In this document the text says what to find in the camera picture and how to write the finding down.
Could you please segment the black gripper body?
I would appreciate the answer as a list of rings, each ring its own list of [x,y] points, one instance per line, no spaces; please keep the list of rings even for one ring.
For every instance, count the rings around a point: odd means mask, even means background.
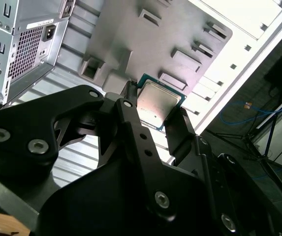
[[[155,219],[142,199],[132,167],[116,160],[54,193],[42,207],[38,236],[214,236],[203,183],[169,165],[170,202],[177,206],[170,223]]]

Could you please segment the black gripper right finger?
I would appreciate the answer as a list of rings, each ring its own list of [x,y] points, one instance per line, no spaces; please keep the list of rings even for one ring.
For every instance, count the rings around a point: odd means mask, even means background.
[[[184,108],[165,121],[179,230],[193,236],[282,236],[282,214],[237,160],[214,156]]]

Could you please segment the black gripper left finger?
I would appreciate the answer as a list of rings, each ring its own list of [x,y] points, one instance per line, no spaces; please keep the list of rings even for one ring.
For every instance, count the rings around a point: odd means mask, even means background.
[[[137,106],[137,84],[102,95],[80,85],[0,110],[0,176],[22,182],[48,177],[59,151],[98,137],[98,165],[123,159],[136,173],[141,206],[162,221],[175,217],[163,165]]]

